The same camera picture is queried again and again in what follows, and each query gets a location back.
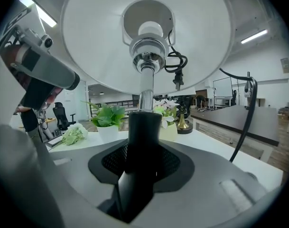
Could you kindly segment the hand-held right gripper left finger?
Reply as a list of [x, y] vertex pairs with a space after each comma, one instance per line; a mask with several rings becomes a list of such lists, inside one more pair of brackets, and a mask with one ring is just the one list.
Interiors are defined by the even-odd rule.
[[10, 227], [124, 228], [68, 183], [46, 146], [0, 125], [0, 221]]

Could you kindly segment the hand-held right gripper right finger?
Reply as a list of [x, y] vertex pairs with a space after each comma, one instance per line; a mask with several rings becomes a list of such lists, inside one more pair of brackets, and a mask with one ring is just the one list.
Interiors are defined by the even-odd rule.
[[174, 142], [122, 140], [51, 157], [100, 211], [143, 228], [248, 227], [277, 195], [225, 158]]

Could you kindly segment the person's left hand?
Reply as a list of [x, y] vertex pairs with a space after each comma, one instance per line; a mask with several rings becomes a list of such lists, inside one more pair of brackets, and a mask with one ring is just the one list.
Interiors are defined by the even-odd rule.
[[46, 99], [46, 104], [52, 104], [55, 101], [56, 97], [62, 92], [62, 90], [62, 88], [55, 87]]

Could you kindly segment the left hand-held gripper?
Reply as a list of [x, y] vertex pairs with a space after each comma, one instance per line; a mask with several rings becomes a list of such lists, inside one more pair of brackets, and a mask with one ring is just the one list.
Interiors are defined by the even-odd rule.
[[28, 7], [10, 19], [0, 35], [0, 107], [17, 104], [47, 109], [55, 87], [74, 90], [79, 75], [53, 57], [53, 45], [37, 8]]

